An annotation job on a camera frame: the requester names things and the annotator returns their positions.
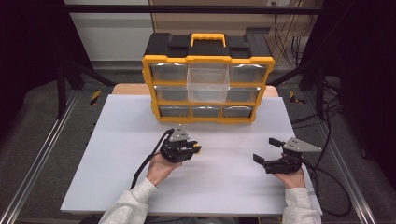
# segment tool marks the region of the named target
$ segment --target white wall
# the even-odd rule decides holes
[[[148,0],[64,0],[67,5],[148,5]],[[153,33],[150,14],[71,13],[91,61],[141,61]]]

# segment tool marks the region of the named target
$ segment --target black curtain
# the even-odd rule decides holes
[[[43,9],[43,4],[64,1],[0,0],[0,138],[26,92],[56,80],[62,60],[92,69],[69,13]]]
[[[357,0],[320,57],[325,75],[341,79],[340,100],[361,146],[369,158],[378,162],[396,189],[395,14],[395,1]],[[307,43],[304,62],[336,21],[336,17],[319,16]]]

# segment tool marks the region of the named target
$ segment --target gray sleeve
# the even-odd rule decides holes
[[[149,196],[157,188],[145,178],[133,189],[125,190],[103,214],[100,224],[144,223],[149,210]]]
[[[286,189],[286,204],[287,207],[283,211],[283,224],[321,223],[319,211],[312,208],[308,189]]]

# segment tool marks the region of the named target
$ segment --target carrying handle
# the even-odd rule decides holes
[[[192,34],[191,35],[191,46],[194,46],[194,40],[221,40],[223,47],[225,48],[225,36],[224,34]]]

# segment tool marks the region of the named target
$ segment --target power outlet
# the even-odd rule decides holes
[[[290,0],[267,0],[268,7],[288,7]]]

